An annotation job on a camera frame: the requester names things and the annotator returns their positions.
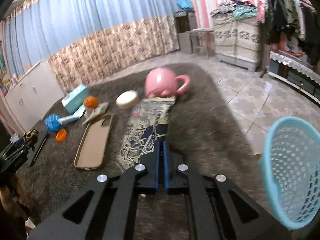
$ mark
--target laundry basket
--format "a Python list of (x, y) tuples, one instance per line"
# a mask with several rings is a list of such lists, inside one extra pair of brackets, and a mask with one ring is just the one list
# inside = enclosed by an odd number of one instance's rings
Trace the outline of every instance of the laundry basket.
[(260, 167), (274, 216), (288, 229), (311, 222), (320, 206), (320, 134), (287, 116), (270, 128)]

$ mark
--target mug handle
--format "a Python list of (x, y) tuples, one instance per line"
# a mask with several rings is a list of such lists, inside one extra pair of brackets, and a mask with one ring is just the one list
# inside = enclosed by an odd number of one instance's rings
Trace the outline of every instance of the mug handle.
[(189, 85), (190, 85), (190, 81), (191, 81), (189, 76), (187, 76), (187, 75), (177, 76), (175, 78), (175, 80), (176, 80), (176, 82), (180, 82), (180, 81), (184, 82), (183, 85), (177, 89), (178, 95), (181, 95), (188, 90)]

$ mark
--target light blue box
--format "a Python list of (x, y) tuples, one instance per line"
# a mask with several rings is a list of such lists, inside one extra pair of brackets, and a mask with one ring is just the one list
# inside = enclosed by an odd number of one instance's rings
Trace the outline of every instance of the light blue box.
[(89, 95), (89, 89), (84, 84), (80, 84), (68, 95), (66, 95), (66, 97), (62, 99), (61, 103), (69, 114), (73, 114), (79, 109), (79, 107), (83, 104), (83, 101)]

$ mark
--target brown phone case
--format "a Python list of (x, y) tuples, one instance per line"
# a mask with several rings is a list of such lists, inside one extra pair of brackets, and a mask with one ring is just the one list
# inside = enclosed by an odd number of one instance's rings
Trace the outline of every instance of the brown phone case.
[(112, 114), (105, 114), (89, 122), (74, 161), (76, 168), (91, 170), (100, 167), (111, 130), (112, 118)]

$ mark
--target pile of clothes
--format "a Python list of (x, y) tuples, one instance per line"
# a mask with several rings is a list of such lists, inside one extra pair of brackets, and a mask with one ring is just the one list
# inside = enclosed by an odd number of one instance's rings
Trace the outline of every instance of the pile of clothes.
[(225, 0), (220, 3), (218, 9), (210, 13), (210, 16), (213, 17), (218, 13), (233, 13), (235, 19), (246, 19), (257, 16), (258, 9), (249, 1)]
[(263, 11), (266, 44), (284, 44), (294, 38), (298, 45), (288, 43), (280, 49), (292, 52), (294, 56), (302, 56), (305, 52), (308, 62), (317, 64), (320, 59), (320, 27), (312, 7), (298, 0), (261, 0), (259, 15)]

